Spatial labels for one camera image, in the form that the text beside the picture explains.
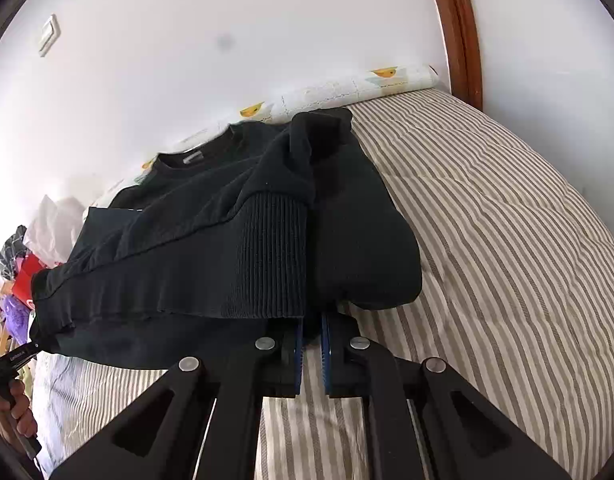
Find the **person's left hand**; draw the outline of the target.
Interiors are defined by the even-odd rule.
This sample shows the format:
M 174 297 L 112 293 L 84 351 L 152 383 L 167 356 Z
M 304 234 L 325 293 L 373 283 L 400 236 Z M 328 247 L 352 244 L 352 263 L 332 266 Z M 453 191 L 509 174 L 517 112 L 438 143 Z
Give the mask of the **person's left hand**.
M 0 396 L 0 434 L 5 441 L 14 445 L 18 444 L 16 432 L 26 438 L 35 437 L 38 425 L 25 393 L 25 385 L 19 379 L 10 382 L 10 393 L 15 401 L 13 406 Z

